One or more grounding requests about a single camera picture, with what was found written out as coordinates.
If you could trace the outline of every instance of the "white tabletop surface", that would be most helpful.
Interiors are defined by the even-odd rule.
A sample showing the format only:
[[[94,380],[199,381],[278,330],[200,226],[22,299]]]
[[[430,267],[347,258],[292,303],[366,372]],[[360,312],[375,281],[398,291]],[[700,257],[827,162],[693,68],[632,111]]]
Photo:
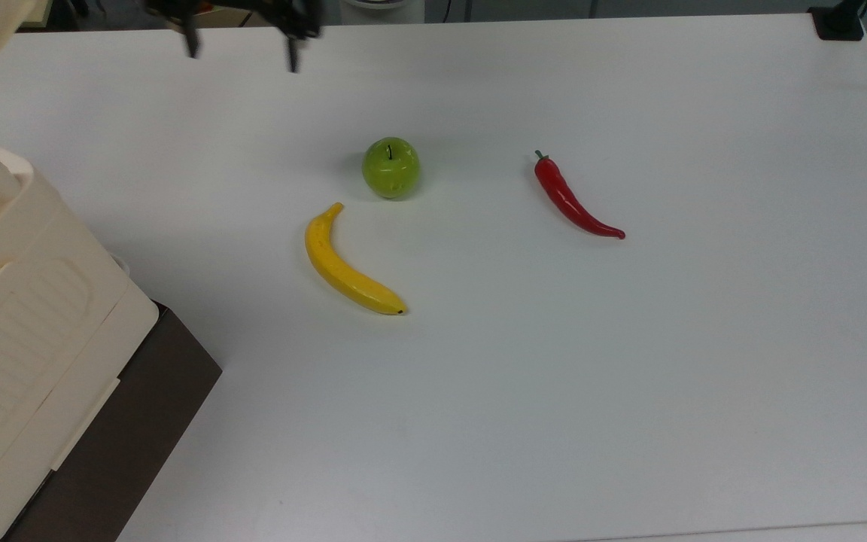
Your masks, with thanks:
[[[808,15],[17,35],[29,158],[226,371],[124,541],[867,521],[867,39]],[[411,141],[423,185],[359,175]],[[626,240],[533,179],[561,166]],[[409,305],[374,315],[303,251]]]
[[[867,524],[767,528],[761,531],[650,536],[637,542],[867,542]]]

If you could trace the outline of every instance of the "banana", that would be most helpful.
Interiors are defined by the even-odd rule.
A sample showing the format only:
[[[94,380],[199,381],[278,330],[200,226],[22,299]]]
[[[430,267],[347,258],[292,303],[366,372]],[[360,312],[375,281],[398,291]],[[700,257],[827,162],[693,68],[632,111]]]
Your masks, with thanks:
[[[402,315],[406,312],[406,305],[390,288],[350,267],[333,250],[330,231],[333,230],[333,219],[341,210],[343,203],[334,203],[306,226],[306,254],[310,263],[331,287],[360,305],[382,315]]]

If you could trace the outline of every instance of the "green apple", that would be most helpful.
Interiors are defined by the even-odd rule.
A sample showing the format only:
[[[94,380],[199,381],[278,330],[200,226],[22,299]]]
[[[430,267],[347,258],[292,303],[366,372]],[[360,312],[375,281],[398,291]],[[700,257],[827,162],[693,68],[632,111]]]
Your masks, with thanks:
[[[420,158],[413,145],[399,137],[385,137],[364,154],[364,180],[382,198],[400,198],[420,179]]]

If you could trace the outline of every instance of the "red chili pepper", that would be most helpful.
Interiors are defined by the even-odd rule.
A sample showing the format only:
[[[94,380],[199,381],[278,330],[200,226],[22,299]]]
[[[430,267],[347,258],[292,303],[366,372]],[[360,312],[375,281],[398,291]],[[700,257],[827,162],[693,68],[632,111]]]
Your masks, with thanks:
[[[534,166],[534,175],[537,175],[540,186],[543,186],[551,202],[554,202],[557,209],[560,209],[568,220],[574,222],[582,230],[587,230],[596,236],[624,238],[623,231],[603,224],[581,206],[581,202],[575,198],[574,192],[571,192],[570,188],[567,187],[567,181],[561,175],[561,170],[558,169],[557,164],[554,164],[554,160],[544,157],[540,151],[534,152],[537,152],[537,156],[540,157],[537,165]]]

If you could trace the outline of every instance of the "dark brown box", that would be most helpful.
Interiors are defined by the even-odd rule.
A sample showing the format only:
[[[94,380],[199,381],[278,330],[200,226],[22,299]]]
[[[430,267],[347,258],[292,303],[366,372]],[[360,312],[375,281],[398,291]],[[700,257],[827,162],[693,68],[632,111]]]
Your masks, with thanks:
[[[2,542],[114,542],[220,377],[175,313],[160,316],[120,384]]]

